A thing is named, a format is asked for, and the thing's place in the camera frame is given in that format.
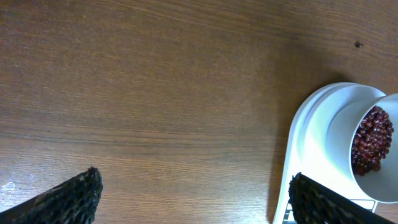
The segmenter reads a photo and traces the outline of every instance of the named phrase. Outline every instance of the kitchen scale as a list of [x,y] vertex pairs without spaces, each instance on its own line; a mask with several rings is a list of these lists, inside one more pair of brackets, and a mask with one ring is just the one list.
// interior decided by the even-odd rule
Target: kitchen scale
[[296,112],[290,126],[279,201],[273,224],[293,224],[289,183],[298,172],[374,212],[377,201],[330,162],[326,135],[333,118],[344,107],[385,96],[382,91],[357,83],[334,83],[312,93]]

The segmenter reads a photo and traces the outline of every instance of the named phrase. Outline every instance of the pile of beans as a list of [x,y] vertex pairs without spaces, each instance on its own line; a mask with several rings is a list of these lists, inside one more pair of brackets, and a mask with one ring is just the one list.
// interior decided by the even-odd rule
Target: pile of beans
[[389,115],[379,106],[372,108],[356,130],[351,150],[354,174],[380,170],[380,160],[390,152],[394,132]]

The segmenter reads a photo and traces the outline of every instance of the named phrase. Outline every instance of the tabletop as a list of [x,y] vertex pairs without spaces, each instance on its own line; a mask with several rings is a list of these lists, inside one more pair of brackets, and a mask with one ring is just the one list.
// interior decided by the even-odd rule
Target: tabletop
[[385,0],[2,1],[0,211],[93,166],[95,223],[272,222],[303,100],[334,82],[397,91],[397,15]]

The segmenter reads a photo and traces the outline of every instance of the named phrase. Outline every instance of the wooden table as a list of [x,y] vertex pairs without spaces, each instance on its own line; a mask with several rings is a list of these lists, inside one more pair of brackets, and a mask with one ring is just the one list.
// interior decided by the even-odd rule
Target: wooden table
[[[0,11],[0,185],[12,182],[0,211],[94,166],[95,223],[269,223],[301,102],[333,82],[397,92],[395,1],[5,0]],[[377,213],[398,220],[397,209]]]

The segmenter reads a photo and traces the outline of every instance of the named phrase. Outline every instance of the white bowl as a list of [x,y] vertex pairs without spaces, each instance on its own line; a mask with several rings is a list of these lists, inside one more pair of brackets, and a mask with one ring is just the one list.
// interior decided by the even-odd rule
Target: white bowl
[[355,102],[343,108],[330,124],[326,150],[333,165],[356,182],[369,197],[383,203],[398,202],[398,134],[392,133],[390,153],[381,159],[381,169],[365,176],[354,175],[351,167],[351,147],[361,120],[374,107],[380,106],[390,116],[392,127],[398,127],[398,93],[376,100]]

